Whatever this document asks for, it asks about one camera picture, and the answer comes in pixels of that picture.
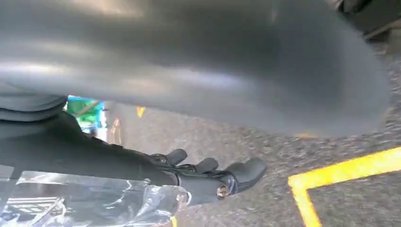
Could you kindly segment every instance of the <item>yellow road marking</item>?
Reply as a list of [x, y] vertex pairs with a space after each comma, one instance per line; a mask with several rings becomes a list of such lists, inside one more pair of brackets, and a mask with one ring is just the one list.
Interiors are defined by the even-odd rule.
[[172, 227], [178, 227], [177, 219], [175, 218], [175, 216], [171, 218], [171, 225]]
[[320, 227], [308, 189], [398, 170], [401, 170], [401, 147], [293, 175], [288, 178], [288, 184], [305, 226]]
[[137, 115], [138, 115], [138, 117], [142, 117], [143, 112], [145, 112], [145, 107], [137, 106]]

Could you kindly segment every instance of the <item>plastic bag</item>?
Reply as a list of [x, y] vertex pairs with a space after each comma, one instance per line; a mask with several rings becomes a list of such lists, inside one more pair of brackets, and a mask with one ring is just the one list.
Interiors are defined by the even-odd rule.
[[158, 226], [188, 201], [181, 187], [146, 181], [24, 171], [17, 183], [6, 183], [0, 204], [12, 190], [0, 214], [5, 227]]

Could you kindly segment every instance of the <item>gray fabric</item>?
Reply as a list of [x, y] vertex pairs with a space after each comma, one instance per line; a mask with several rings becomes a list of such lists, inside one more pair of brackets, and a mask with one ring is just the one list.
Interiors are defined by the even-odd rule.
[[43, 120], [59, 114], [66, 101], [66, 96], [40, 95], [0, 81], [0, 120]]

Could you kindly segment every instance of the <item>asphalt ground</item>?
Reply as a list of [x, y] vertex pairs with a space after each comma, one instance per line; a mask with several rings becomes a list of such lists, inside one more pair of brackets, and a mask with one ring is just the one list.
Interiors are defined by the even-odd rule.
[[[290, 176], [401, 145], [401, 54], [397, 48], [380, 56], [392, 84], [392, 110], [385, 126], [374, 133], [300, 139], [149, 108], [138, 117], [135, 106], [112, 103], [108, 118], [115, 127], [109, 141], [148, 154], [183, 148], [189, 154], [186, 162], [213, 157], [222, 168], [250, 157], [266, 161], [268, 172], [255, 187], [218, 204], [186, 208], [177, 214], [179, 227], [304, 226], [288, 185]], [[323, 226], [401, 226], [400, 171], [308, 192]]]

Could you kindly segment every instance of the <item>green object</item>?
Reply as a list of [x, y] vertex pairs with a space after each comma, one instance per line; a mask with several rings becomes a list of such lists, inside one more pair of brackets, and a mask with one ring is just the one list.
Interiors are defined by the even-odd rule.
[[[85, 107], [91, 106], [95, 101], [85, 101], [85, 100], [70, 100], [67, 103], [67, 113], [76, 116], [79, 114]], [[77, 121], [80, 125], [85, 124], [96, 124], [96, 116], [100, 110], [100, 105], [96, 105], [90, 108], [85, 113], [76, 117]]]

